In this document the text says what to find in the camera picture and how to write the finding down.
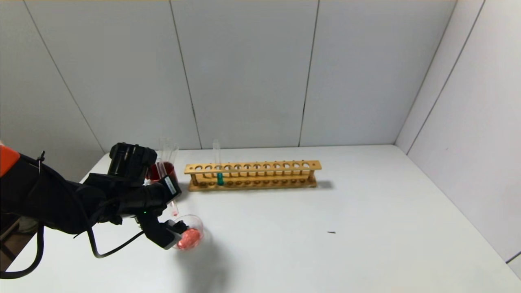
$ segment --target white wall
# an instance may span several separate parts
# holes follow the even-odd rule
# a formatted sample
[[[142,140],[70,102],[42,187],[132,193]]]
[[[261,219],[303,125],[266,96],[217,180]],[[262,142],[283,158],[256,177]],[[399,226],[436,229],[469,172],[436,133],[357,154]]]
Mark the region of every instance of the white wall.
[[[483,2],[484,0],[462,0],[456,3],[449,25],[436,51],[436,56],[396,140],[396,145],[404,153],[409,152],[427,119],[427,115],[429,115],[436,99],[439,97],[470,34]]]
[[[28,1],[64,80],[105,152],[200,148],[168,1]]]
[[[296,147],[317,1],[172,1],[203,148]]]
[[[507,260],[521,250],[521,2],[485,2],[409,157]]]
[[[454,4],[320,2],[301,145],[394,143]]]
[[[33,156],[60,149],[69,156],[62,165],[90,153],[77,174],[100,145],[104,152],[120,141],[156,148],[159,136],[185,149],[210,148],[214,138],[224,148],[297,146],[301,131],[302,145],[392,143],[453,4],[5,4],[6,14],[18,7],[23,18],[9,15],[1,28],[2,138]],[[22,21],[31,29],[19,31]],[[323,75],[329,67],[335,70]],[[365,78],[370,82],[362,84]],[[350,94],[338,95],[344,91]],[[41,116],[36,123],[26,118],[33,112]]]
[[[103,155],[22,1],[0,1],[0,139],[69,180]]]

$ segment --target white table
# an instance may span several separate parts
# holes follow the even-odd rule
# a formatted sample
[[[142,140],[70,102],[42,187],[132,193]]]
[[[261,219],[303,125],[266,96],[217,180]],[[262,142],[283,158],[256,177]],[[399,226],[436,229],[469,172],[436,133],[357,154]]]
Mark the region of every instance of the white table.
[[[521,292],[521,280],[394,146],[223,150],[222,158],[320,160],[323,170],[316,189],[185,192],[180,212],[208,230],[193,251],[165,251],[142,236],[99,260],[86,235],[46,229],[40,266],[2,280],[2,293]],[[212,160],[212,150],[179,152],[184,190],[185,164]],[[104,156],[92,172],[109,162]],[[101,252],[138,231],[133,219],[94,226]],[[10,270],[27,267],[35,246],[32,239]]]

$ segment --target test tube with green liquid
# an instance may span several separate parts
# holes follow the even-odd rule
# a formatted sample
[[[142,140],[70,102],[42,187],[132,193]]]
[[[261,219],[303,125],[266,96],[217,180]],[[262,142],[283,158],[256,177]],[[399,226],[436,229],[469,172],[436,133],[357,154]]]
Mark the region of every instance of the test tube with green liquid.
[[[222,168],[222,165],[221,165],[221,146],[219,144],[219,140],[218,139],[214,139],[214,160],[215,160],[215,165],[216,165],[216,169],[221,169]],[[224,185],[225,184],[225,180],[222,176],[222,173],[217,173],[217,185]]]

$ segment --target pink liquid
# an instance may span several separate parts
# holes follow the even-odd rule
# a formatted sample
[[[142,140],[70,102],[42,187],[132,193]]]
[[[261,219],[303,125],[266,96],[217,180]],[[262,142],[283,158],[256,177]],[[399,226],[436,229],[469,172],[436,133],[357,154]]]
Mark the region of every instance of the pink liquid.
[[[183,233],[183,238],[177,243],[177,248],[181,250],[192,249],[199,245],[201,237],[199,230],[190,228]]]

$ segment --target test tube rack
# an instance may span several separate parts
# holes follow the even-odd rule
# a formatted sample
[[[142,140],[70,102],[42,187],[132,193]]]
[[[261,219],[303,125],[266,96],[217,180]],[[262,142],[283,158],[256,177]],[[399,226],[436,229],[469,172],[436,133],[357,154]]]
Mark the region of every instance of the test tube rack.
[[[188,190],[249,190],[316,187],[315,170],[320,161],[274,161],[217,164],[188,164],[185,174],[192,179]],[[224,185],[217,184],[222,173]]]

